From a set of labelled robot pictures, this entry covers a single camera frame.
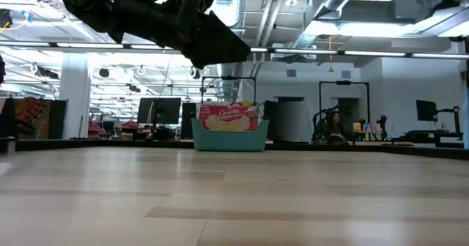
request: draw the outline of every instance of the black monitor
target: black monitor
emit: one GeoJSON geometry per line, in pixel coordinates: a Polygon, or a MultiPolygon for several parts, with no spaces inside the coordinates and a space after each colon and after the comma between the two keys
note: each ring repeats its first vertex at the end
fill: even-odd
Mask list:
{"type": "Polygon", "coordinates": [[[103,129],[106,132],[113,131],[114,130],[114,122],[112,121],[104,121],[103,122],[103,129]]]}
{"type": "Polygon", "coordinates": [[[156,117],[158,124],[179,124],[181,98],[141,98],[137,122],[153,123],[156,117]]]}
{"type": "Polygon", "coordinates": [[[192,139],[192,118],[196,118],[197,104],[186,102],[182,104],[181,139],[192,139]]]}
{"type": "Polygon", "coordinates": [[[417,119],[419,121],[437,122],[437,104],[435,102],[417,100],[417,119]]]}

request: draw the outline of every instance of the plastic storage bin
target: plastic storage bin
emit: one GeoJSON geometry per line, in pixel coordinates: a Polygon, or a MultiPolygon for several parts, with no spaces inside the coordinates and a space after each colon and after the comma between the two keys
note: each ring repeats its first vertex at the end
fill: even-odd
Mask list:
{"type": "Polygon", "coordinates": [[[262,152],[268,127],[269,121],[263,120],[254,132],[209,131],[199,119],[193,118],[193,145],[199,151],[262,152]]]}

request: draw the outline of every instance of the woman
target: woman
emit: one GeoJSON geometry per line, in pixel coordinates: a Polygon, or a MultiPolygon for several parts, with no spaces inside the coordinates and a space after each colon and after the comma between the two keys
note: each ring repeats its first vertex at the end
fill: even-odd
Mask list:
{"type": "Polygon", "coordinates": [[[348,132],[345,130],[341,123],[340,113],[334,111],[327,117],[327,128],[325,128],[324,136],[329,138],[331,135],[342,135],[344,138],[348,137],[348,132]]]}

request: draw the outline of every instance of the ceiling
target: ceiling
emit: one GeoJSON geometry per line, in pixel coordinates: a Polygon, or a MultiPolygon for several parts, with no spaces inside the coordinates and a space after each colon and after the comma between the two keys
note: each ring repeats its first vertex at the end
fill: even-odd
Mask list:
{"type": "MultiPolygon", "coordinates": [[[[309,0],[297,0],[298,3],[293,7],[288,7],[282,2],[278,16],[275,19],[275,25],[271,35],[268,38],[267,46],[276,43],[288,43],[294,41],[302,32],[303,13],[309,0]]],[[[243,0],[242,20],[234,27],[234,31],[241,34],[243,40],[253,45],[259,30],[262,19],[263,0],[243,0]]],[[[13,26],[19,26],[24,21],[23,11],[31,15],[30,23],[14,31],[3,31],[0,33],[0,40],[22,40],[22,41],[47,41],[47,42],[113,42],[107,34],[101,34],[93,31],[87,25],[78,21],[70,15],[63,7],[62,0],[0,0],[0,8],[12,10],[14,19],[13,26]],[[64,21],[64,18],[70,18],[71,21],[64,21]]],[[[406,44],[396,45],[394,39],[378,37],[351,37],[333,35],[330,38],[316,38],[313,45],[324,49],[356,49],[356,50],[383,50],[398,51],[401,48],[412,49],[412,42],[415,39],[405,40],[406,44]]],[[[445,38],[429,37],[417,40],[419,51],[441,52],[448,49],[448,40],[445,38]]],[[[132,44],[150,44],[150,41],[125,35],[124,43],[132,44]]],[[[48,78],[35,75],[32,64],[46,67],[60,75],[62,69],[62,52],[53,51],[15,51],[0,47],[3,50],[2,55],[7,62],[7,78],[10,81],[44,81],[48,78]]],[[[168,54],[125,54],[125,53],[99,53],[97,55],[97,64],[94,72],[94,83],[125,83],[120,78],[102,78],[99,75],[101,68],[124,69],[133,73],[134,83],[144,83],[140,86],[141,93],[131,92],[127,86],[93,86],[92,107],[106,107],[117,116],[131,116],[138,107],[138,98],[158,95],[169,95],[171,89],[163,86],[168,84],[177,84],[178,89],[173,88],[174,96],[183,98],[190,97],[191,100],[199,100],[200,92],[197,88],[200,86],[200,80],[194,80],[188,75],[192,65],[189,60],[181,55],[168,54]],[[133,101],[118,101],[114,98],[131,95],[128,97],[133,101]]],[[[314,63],[321,65],[330,61],[329,56],[318,56],[314,63]]],[[[366,63],[366,60],[357,56],[334,56],[334,62],[354,63],[356,67],[366,63]]],[[[218,69],[215,66],[209,66],[202,70],[202,75],[217,76],[218,69]]],[[[209,89],[208,94],[216,100],[217,93],[220,92],[217,83],[214,89],[209,89]]],[[[0,91],[0,95],[28,95],[32,92],[45,94],[47,97],[57,97],[59,85],[51,86],[30,84],[21,85],[21,89],[26,92],[15,92],[15,89],[6,92],[0,91]]]]}

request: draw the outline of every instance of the track light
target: track light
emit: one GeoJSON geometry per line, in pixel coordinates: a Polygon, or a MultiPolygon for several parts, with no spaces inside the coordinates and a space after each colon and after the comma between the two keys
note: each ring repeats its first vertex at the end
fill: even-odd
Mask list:
{"type": "Polygon", "coordinates": [[[200,79],[200,69],[196,67],[191,67],[188,71],[188,75],[193,79],[200,79]]]}
{"type": "Polygon", "coordinates": [[[141,92],[141,90],[140,90],[137,86],[134,86],[134,85],[130,85],[130,86],[129,86],[129,90],[130,90],[131,92],[136,92],[136,93],[140,93],[140,92],[141,92]]]}
{"type": "Polygon", "coordinates": [[[103,78],[109,78],[109,70],[105,68],[100,69],[100,76],[103,78]]]}

